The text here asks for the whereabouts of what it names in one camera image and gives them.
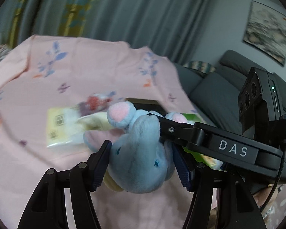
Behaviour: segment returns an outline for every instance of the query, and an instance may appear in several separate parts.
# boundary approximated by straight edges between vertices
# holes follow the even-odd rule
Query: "screw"
[[[197,163],[197,167],[200,168],[200,169],[203,169],[206,165],[202,162],[198,162]]]
[[[54,172],[55,172],[54,169],[48,169],[48,170],[47,170],[47,174],[48,174],[48,175],[52,175]]]
[[[87,166],[87,164],[85,162],[81,162],[78,164],[78,167],[80,167],[81,169],[85,168]]]

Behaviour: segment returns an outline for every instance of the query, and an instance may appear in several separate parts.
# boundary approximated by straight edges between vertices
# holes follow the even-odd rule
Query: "camera lens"
[[[253,98],[256,96],[256,85],[255,85],[255,83],[251,84],[251,95]]]
[[[245,94],[245,107],[246,108],[249,107],[249,102],[250,102],[249,94],[248,94],[248,92],[246,92],[246,94]]]
[[[239,110],[241,113],[243,112],[243,103],[242,102],[239,104]]]

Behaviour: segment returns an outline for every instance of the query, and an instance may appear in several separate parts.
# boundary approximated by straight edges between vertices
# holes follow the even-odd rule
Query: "white lettering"
[[[246,148],[246,147],[243,147],[243,148],[242,148],[243,154],[240,154],[241,157],[244,157],[244,156],[246,156],[246,154],[247,154],[244,150],[247,150],[247,148]]]
[[[226,146],[227,146],[227,142],[224,141],[224,140],[221,140],[219,149],[220,149],[220,150],[224,150],[224,149],[226,149]]]
[[[236,154],[236,144],[233,145],[233,147],[231,148],[231,150],[229,150],[229,152],[233,151],[234,154]]]

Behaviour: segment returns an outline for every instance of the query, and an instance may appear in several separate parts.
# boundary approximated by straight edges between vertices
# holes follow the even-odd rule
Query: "barcode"
[[[56,116],[56,125],[61,126],[63,124],[64,124],[64,116],[63,115]]]
[[[51,139],[55,139],[55,138],[57,138],[57,133],[55,131],[52,131],[49,133],[49,136]]]

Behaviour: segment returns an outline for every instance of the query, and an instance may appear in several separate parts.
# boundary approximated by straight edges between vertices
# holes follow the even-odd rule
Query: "yellow plush part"
[[[112,191],[115,192],[122,192],[124,189],[122,189],[119,185],[116,184],[116,182],[112,179],[112,177],[109,175],[108,171],[106,170],[103,182]]]

